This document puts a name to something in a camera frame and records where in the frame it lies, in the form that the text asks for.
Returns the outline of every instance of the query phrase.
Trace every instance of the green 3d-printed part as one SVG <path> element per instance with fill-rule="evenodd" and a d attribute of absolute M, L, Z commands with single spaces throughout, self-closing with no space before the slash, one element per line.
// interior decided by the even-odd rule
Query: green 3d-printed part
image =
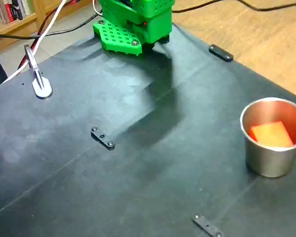
<path fill-rule="evenodd" d="M 139 55 L 142 46 L 168 41 L 174 0 L 99 0 L 103 20 L 93 26 L 105 50 Z"/>

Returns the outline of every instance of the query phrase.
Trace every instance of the stainless steel cup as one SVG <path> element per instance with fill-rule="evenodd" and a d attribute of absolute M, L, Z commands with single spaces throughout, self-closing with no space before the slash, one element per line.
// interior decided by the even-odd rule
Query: stainless steel cup
<path fill-rule="evenodd" d="M 251 126 L 277 121 L 283 122 L 293 147 L 266 147 L 249 136 Z M 246 161 L 249 167 L 266 177 L 287 174 L 296 157 L 296 104 L 279 98 L 257 100 L 243 110 L 240 124 L 245 135 Z"/>

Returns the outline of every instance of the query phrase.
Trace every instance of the black table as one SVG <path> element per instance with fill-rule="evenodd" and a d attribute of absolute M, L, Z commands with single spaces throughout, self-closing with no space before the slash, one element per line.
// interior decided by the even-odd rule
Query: black table
<path fill-rule="evenodd" d="M 79 42 L 0 86 L 0 237 L 296 236 L 296 164 L 279 179 L 245 165 L 242 109 L 296 96 L 226 63 L 177 27 L 136 57 Z M 97 126 L 114 138 L 107 150 Z"/>

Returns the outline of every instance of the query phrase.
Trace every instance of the black clamp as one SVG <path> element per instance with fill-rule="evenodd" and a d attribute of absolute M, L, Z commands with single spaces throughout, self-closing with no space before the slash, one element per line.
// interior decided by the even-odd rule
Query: black clamp
<path fill-rule="evenodd" d="M 96 137 L 106 148 L 114 149 L 115 143 L 112 139 L 101 131 L 98 127 L 92 127 L 91 134 Z"/>
<path fill-rule="evenodd" d="M 195 215 L 192 221 L 210 237 L 226 237 L 220 229 L 210 223 L 204 216 Z"/>
<path fill-rule="evenodd" d="M 208 50 L 215 56 L 221 58 L 225 62 L 231 62 L 233 60 L 233 55 L 218 47 L 215 44 L 209 46 Z"/>

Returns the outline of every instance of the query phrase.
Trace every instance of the orange cube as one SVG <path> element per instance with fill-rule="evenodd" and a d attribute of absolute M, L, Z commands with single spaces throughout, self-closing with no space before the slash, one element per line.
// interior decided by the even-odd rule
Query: orange cube
<path fill-rule="evenodd" d="M 294 144 L 281 121 L 252 126 L 250 137 L 267 147 L 292 147 Z"/>

